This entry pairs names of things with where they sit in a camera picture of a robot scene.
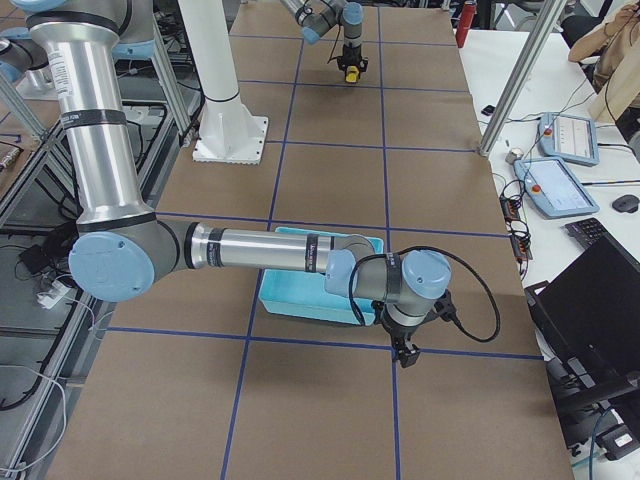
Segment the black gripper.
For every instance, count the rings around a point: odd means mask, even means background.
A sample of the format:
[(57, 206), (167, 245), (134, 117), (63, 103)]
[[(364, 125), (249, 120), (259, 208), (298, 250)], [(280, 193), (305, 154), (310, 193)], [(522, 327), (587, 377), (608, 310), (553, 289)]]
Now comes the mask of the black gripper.
[(398, 361), (402, 368), (413, 366), (421, 350), (412, 342), (412, 336), (418, 327), (440, 318), (452, 321), (456, 315), (455, 305), (445, 299), (438, 300), (424, 316), (410, 316), (403, 313), (395, 305), (373, 301), (375, 312), (374, 323), (381, 325), (390, 337), (393, 361)]
[(367, 72), (368, 59), (362, 56), (362, 47), (360, 45), (348, 46), (344, 44), (342, 53), (337, 57), (336, 61), (342, 76), (346, 76), (346, 68), (350, 66), (360, 68), (360, 76)]

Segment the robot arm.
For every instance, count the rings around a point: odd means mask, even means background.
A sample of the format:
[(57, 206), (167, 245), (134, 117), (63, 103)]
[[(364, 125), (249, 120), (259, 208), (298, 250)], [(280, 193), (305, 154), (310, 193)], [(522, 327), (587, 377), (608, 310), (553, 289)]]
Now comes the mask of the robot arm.
[(362, 236), (283, 234), (160, 221), (142, 198), (114, 66), (115, 50), (153, 37), (148, 1), (23, 1), (30, 38), (51, 69), (82, 207), (69, 255), (74, 281), (120, 303), (180, 270), (247, 267), (324, 276), (327, 292), (369, 300), (395, 359), (413, 365), (414, 332), (456, 310), (450, 255), (432, 247), (378, 254)]
[(368, 59), (362, 55), (362, 5), (338, 0), (284, 0), (281, 4), (294, 18), (305, 41), (311, 45), (317, 43), (334, 27), (338, 28), (339, 33), (327, 63), (336, 64), (347, 84), (358, 83), (368, 68)]

